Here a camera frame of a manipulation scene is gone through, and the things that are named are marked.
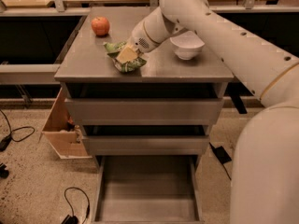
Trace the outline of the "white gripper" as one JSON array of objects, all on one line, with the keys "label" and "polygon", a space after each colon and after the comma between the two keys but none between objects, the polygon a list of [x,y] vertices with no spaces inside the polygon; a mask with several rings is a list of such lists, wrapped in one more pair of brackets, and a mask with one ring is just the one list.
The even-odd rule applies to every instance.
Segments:
[{"label": "white gripper", "polygon": [[[145,30],[144,22],[141,21],[131,32],[128,42],[135,49],[142,53],[151,52],[156,48],[156,44],[150,39]],[[125,46],[118,54],[116,60],[119,63],[127,63],[138,57],[137,52],[132,46]]]}]

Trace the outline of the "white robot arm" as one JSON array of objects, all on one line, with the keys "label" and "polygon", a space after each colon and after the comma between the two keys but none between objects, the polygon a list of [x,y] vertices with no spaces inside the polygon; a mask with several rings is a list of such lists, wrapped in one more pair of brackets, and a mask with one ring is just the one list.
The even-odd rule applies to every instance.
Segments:
[{"label": "white robot arm", "polygon": [[264,107],[237,140],[230,224],[299,224],[299,58],[217,15],[207,0],[160,0],[126,46],[136,57],[182,28],[198,35]]}]

